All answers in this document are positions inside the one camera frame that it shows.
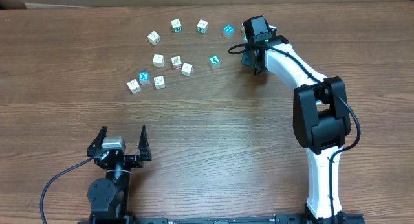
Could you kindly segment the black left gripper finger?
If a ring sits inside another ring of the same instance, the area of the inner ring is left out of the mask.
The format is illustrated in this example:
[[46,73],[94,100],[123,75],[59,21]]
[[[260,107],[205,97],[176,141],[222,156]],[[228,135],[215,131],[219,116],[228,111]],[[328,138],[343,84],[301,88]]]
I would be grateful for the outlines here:
[[142,131],[140,134],[140,141],[138,144],[138,149],[140,151],[140,160],[141,161],[151,161],[152,160],[152,154],[151,149],[149,147],[149,142],[147,139],[147,131],[146,126],[142,126]]
[[102,126],[96,138],[91,142],[87,148],[87,156],[94,157],[96,152],[102,148],[102,143],[107,134],[107,127]]

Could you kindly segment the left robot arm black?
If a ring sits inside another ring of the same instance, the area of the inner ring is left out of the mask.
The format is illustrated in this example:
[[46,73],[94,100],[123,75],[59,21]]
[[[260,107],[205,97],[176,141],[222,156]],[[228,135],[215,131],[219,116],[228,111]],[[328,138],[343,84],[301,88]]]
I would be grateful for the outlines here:
[[107,127],[87,148],[87,156],[105,170],[105,177],[93,181],[87,198],[91,204],[89,223],[138,223],[134,212],[128,211],[131,170],[142,168],[152,159],[146,127],[142,127],[137,154],[127,155],[124,138],[108,137]]

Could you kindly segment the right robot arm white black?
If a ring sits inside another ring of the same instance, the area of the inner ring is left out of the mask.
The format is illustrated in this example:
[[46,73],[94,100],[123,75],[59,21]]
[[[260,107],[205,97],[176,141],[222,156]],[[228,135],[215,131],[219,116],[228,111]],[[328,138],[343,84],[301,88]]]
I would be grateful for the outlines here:
[[243,63],[256,74],[269,71],[293,91],[293,130],[308,160],[309,194],[303,223],[347,223],[339,199],[339,160],[357,118],[345,84],[315,71],[283,36],[244,43]]

